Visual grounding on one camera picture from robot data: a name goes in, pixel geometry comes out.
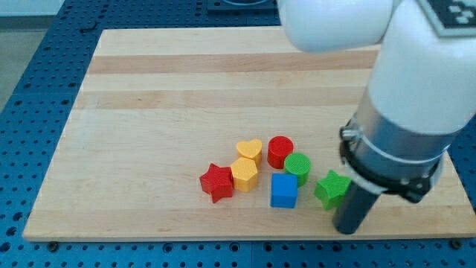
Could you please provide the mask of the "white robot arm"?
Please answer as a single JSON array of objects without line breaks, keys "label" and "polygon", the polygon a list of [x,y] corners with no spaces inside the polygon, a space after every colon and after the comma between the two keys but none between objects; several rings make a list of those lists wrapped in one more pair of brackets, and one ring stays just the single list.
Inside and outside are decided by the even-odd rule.
[{"label": "white robot arm", "polygon": [[475,3],[279,1],[293,46],[324,53],[380,44],[340,154],[356,185],[419,202],[475,114]]}]

